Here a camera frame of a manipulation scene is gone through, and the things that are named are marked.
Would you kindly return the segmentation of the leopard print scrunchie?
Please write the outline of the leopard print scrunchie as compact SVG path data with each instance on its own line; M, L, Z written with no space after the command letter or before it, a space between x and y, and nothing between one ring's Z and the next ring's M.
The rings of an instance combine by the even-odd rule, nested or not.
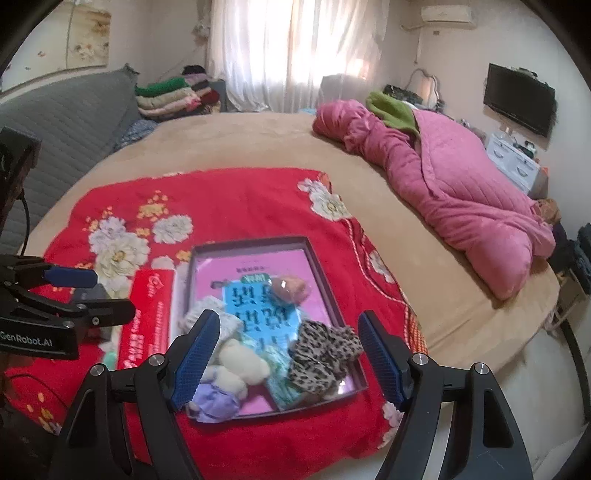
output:
M362 353L362 342L351 326L304 320L290 347L288 378L308 394L325 395L348 375L349 365Z

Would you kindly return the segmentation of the pink makeup sponge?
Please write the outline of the pink makeup sponge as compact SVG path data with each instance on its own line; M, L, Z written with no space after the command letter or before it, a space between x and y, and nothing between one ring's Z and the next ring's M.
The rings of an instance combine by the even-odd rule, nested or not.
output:
M307 281L292 275L281 275L270 279L270 291L277 299L291 305L300 305L311 293Z

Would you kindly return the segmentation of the grey tray with pink book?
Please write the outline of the grey tray with pink book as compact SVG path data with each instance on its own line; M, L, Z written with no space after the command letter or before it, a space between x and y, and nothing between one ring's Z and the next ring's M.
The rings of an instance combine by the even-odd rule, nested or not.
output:
M183 279L179 312L211 309L235 316L235 339L262 356L270 378L247 390L235 420L259 419L349 399L368 388L360 361L320 395L297 390L287 379L290 350L305 320L345 327L327 276L303 236L235 240L195 246Z

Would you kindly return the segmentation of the white curtain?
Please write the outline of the white curtain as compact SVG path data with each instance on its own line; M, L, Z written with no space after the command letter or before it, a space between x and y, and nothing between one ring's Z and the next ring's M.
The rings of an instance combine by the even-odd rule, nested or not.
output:
M389 13L387 1L214 1L208 69L239 112L311 108L325 77L374 79Z

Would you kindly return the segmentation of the grey quilted sofa cover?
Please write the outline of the grey quilted sofa cover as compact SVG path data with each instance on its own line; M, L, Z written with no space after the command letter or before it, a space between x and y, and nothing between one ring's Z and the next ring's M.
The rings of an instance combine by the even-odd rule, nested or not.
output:
M126 65L107 73L57 81L1 104L1 125L41 141L25 181L31 226L99 162L140 119L138 73Z

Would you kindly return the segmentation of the blue patterned fabric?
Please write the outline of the blue patterned fabric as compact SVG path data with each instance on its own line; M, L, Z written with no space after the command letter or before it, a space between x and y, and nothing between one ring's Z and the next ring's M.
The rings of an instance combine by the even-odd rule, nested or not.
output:
M135 144L152 134L158 124L152 120L139 119L135 121L122 137L115 143L112 152L117 152L129 145Z

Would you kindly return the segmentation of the pink quilted duvet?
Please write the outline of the pink quilted duvet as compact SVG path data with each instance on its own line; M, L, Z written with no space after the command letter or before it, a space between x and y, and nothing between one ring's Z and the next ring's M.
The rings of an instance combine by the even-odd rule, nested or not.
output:
M394 192L465 254L498 299L513 297L534 261L553 253L551 227L473 132L444 115L411 108L418 138L384 125L356 100L319 105L312 128L381 167Z

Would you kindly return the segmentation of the dark navy small box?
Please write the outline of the dark navy small box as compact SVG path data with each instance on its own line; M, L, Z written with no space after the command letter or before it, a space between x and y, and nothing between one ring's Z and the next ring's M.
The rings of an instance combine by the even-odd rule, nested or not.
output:
M83 303L95 307L97 302L110 300L104 286L97 283L92 288L74 288L70 299L71 304ZM88 328L86 336L90 339L109 341L111 327Z

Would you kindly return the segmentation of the stack of folded clothes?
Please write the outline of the stack of folded clothes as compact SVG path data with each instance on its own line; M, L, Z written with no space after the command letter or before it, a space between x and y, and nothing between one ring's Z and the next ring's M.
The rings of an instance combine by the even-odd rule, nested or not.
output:
M140 115L155 122L228 111L225 82L201 65L184 66L181 74L144 87L135 87Z

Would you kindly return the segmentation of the cream plush bear toy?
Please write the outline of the cream plush bear toy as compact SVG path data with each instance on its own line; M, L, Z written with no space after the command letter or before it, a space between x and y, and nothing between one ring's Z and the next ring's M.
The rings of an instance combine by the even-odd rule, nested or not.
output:
M235 419L249 388L259 386L270 377L270 365L252 348L238 339L226 340L214 362L185 405L185 413L198 423L217 424Z

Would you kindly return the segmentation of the red floral blanket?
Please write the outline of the red floral blanket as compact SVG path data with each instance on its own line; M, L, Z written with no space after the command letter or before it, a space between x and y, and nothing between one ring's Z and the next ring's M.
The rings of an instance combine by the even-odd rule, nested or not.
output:
M413 350L425 346L396 278L329 178L314 170L235 168L141 178L96 188L57 234L34 238L49 261L94 268L107 292L128 294L137 270L184 266L198 245L304 236L345 322L372 310ZM376 380L349 400L261 420L180 430L208 479L304 479L345 458L372 455L392 421Z

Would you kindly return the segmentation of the beige bed sheet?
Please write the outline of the beige bed sheet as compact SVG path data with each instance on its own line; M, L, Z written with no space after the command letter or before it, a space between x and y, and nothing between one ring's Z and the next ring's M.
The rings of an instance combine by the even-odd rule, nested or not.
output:
M197 171L314 170L328 176L332 192L396 278L435 360L458 367L480 360L494 370L506 365L556 303L558 283L547 263L534 263L519 294L497 303L466 257L448 248L394 193L379 166L313 133L312 119L307 114L219 114L161 124L146 139L107 157L70 189L35 228L28 250L41 254L34 232L61 232L74 206L96 188ZM9 369L8 404L57 435L86 371L102 353L94 342L80 350L77 361L38 359Z

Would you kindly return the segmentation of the white drawer cabinet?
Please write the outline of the white drawer cabinet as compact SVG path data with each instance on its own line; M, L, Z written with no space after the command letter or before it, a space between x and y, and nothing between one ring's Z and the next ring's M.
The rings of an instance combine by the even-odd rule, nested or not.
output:
M542 167L504 138L491 134L486 153L497 169L522 193L534 200L547 196L548 177Z

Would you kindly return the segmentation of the green floral tissue pack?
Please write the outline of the green floral tissue pack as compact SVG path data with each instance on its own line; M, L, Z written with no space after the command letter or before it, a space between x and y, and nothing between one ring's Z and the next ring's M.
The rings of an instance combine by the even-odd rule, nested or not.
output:
M304 391L288 377L290 356L283 349L267 344L262 357L270 367L270 375L264 384L276 408L286 411L296 407L304 399Z

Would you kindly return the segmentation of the white floral scrunchie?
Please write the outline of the white floral scrunchie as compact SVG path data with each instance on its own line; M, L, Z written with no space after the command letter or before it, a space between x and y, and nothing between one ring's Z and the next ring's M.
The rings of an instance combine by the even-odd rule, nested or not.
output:
M225 303L214 296L208 295L198 299L178 321L182 333L188 333L200 317L215 316L218 323L218 341L223 343L236 338L243 330L243 322L235 314L226 311Z

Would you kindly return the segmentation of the black wall television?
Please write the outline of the black wall television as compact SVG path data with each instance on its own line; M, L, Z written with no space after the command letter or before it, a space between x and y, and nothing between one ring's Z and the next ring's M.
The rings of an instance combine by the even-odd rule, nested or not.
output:
M491 110L547 137L556 111L556 91L522 70L490 64L483 103Z

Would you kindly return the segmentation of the green cloth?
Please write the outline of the green cloth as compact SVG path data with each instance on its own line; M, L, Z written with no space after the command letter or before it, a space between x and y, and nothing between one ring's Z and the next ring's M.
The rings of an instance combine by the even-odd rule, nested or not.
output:
M420 132L413 109L405 102L383 92L372 91L367 97L366 106L384 122L384 125L409 136L419 137Z

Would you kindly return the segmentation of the white air conditioner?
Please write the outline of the white air conditioner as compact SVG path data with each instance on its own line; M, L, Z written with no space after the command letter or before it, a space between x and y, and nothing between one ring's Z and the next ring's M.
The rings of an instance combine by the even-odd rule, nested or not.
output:
M421 19L425 23L440 23L476 27L477 21L468 5L427 5L421 8Z

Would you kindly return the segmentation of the red cardboard box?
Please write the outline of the red cardboard box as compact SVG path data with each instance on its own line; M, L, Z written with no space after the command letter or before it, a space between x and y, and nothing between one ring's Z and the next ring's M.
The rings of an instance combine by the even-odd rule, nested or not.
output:
M129 300L135 316L122 327L116 369L135 368L169 345L169 325L175 272L142 269L135 273Z

